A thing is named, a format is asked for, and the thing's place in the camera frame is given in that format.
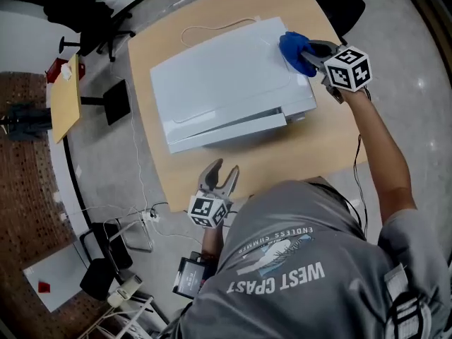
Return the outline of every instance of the red object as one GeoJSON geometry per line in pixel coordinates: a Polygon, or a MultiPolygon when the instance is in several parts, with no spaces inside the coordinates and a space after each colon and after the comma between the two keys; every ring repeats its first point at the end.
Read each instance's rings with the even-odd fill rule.
{"type": "MultiPolygon", "coordinates": [[[[47,72],[47,82],[55,83],[55,80],[58,78],[58,75],[61,72],[61,66],[64,63],[67,63],[67,60],[63,60],[60,58],[56,58],[52,66],[49,68],[47,72]]],[[[85,75],[85,64],[78,63],[78,79],[80,80],[85,75]]]]}
{"type": "Polygon", "coordinates": [[[50,284],[39,281],[37,284],[37,292],[39,292],[40,294],[45,293],[45,292],[50,292],[50,284]]]}

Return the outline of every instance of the black stand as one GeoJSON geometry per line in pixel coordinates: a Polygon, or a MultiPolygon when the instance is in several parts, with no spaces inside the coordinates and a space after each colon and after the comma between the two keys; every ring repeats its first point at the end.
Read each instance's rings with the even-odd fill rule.
{"type": "Polygon", "coordinates": [[[103,105],[109,126],[130,113],[129,96],[124,80],[110,88],[103,98],[80,97],[80,99],[82,105],[103,105]]]}

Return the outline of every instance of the tabletop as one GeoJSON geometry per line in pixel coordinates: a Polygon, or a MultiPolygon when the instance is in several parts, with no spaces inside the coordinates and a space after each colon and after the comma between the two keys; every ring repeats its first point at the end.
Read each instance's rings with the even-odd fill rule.
{"type": "MultiPolygon", "coordinates": [[[[339,105],[321,85],[318,74],[309,81],[317,108],[306,119],[272,131],[249,145],[196,148],[170,154],[150,81],[150,69],[187,49],[180,40],[192,25],[218,27],[242,18],[280,16],[291,31],[312,40],[340,41],[315,0],[198,0],[165,16],[129,41],[129,56],[138,106],[151,154],[171,211],[187,209],[196,193],[199,174],[217,158],[225,161],[220,184],[239,165],[240,176],[232,198],[247,197],[287,179],[306,179],[350,167],[358,130],[350,108],[339,105]]],[[[224,30],[191,29],[184,41],[195,45],[224,30]]],[[[361,150],[357,162],[366,160],[361,150]]]]}
{"type": "Polygon", "coordinates": [[[58,143],[81,117],[78,88],[78,55],[69,60],[72,76],[66,80],[59,74],[50,91],[50,112],[54,142],[58,143]]]}

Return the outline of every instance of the concrete floor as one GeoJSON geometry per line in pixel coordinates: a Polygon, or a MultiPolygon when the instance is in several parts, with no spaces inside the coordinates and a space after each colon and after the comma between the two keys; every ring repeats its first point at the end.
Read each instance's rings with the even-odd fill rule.
{"type": "MultiPolygon", "coordinates": [[[[172,5],[178,1],[145,0],[132,10],[131,28],[139,32],[193,0],[172,5]]],[[[449,223],[452,203],[448,197],[452,191],[449,169],[452,92],[446,71],[429,31],[410,0],[364,1],[367,4],[364,15],[345,38],[370,56],[374,80],[369,89],[373,101],[407,158],[418,208],[432,222],[448,256],[452,248],[449,223]]],[[[165,201],[138,111],[124,41],[118,41],[114,64],[105,55],[96,53],[84,58],[88,74],[81,81],[81,93],[100,96],[119,81],[117,77],[125,78],[130,87],[133,114],[108,126],[102,109],[84,106],[82,123],[69,135],[74,168],[80,168],[78,184],[83,199],[87,207],[96,207],[89,210],[94,221],[133,212],[131,207],[143,210],[165,201]]],[[[350,152],[350,166],[354,154],[350,152]]],[[[369,241],[376,243],[381,221],[368,164],[359,165],[358,172],[369,212],[369,241]]],[[[357,209],[363,212],[352,168],[330,174],[326,179],[349,200],[356,200],[357,209]]],[[[195,227],[185,213],[170,214],[166,205],[157,209],[160,221],[154,225],[161,234],[181,234],[201,241],[203,230],[195,227]]],[[[131,270],[144,279],[143,291],[152,294],[161,310],[171,316],[189,302],[171,291],[179,260],[193,250],[199,251],[200,245],[186,237],[163,237],[150,225],[149,230],[155,251],[133,253],[131,270]]],[[[129,239],[137,245],[145,244],[138,230],[129,239]]]]}

